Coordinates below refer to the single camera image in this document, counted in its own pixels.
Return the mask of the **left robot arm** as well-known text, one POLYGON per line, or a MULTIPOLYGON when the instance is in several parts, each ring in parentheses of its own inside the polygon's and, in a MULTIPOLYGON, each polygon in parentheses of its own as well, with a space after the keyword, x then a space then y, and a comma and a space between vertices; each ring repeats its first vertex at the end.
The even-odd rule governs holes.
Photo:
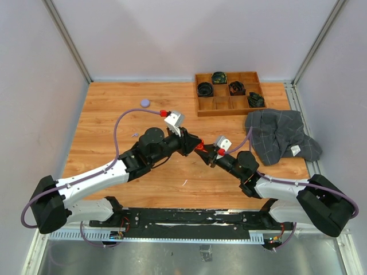
POLYGON ((70 178, 55 180, 43 177, 32 197, 30 207, 41 234, 52 233, 68 222, 100 220, 115 227, 122 222, 123 213, 112 204, 102 208, 97 201, 85 197, 107 187, 127 183, 142 177, 156 163, 168 159, 175 152, 188 156, 201 143, 201 139, 181 127, 179 133, 152 127, 133 147, 113 161, 70 178))

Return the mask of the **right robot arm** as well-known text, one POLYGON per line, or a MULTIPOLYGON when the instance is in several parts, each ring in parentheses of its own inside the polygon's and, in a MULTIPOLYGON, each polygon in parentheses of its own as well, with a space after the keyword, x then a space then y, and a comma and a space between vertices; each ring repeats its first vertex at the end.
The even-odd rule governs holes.
POLYGON ((274 178, 258 172, 259 164, 250 151, 232 156, 209 144, 199 145, 195 152, 206 165, 222 168, 237 178, 246 196, 272 200, 259 216, 266 229, 283 222, 306 223, 337 237, 358 213, 356 204, 322 175, 301 180, 274 178))

